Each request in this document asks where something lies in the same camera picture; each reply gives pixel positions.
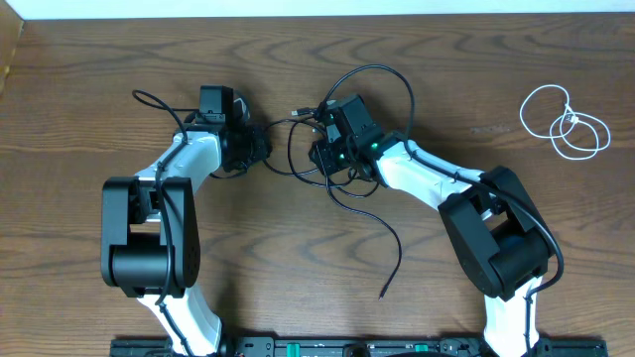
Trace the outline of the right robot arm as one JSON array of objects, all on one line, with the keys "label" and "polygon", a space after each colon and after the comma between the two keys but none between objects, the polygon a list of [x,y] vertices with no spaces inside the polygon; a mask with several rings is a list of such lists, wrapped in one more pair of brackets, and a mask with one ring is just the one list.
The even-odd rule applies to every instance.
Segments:
[{"label": "right robot arm", "polygon": [[463,168],[401,133],[385,133],[357,94],[323,101],[315,118],[326,136],[309,157],[321,173],[352,169],[437,211],[461,268],[484,295],[490,350],[534,355],[534,297],[544,287],[549,260],[562,253],[518,177],[504,167]]}]

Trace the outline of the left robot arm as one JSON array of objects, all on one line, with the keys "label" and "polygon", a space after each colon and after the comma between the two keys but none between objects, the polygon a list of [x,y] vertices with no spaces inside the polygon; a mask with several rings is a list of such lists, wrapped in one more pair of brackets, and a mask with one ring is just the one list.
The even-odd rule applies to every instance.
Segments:
[{"label": "left robot arm", "polygon": [[100,270],[106,285],[150,310],[166,330],[173,356],[232,356],[233,338],[197,283],[200,240],[194,196],[224,170],[230,179],[267,159],[271,144],[239,91],[204,85],[199,105],[174,108],[135,89],[144,105],[168,112],[178,127],[168,149],[129,177],[102,187]]}]

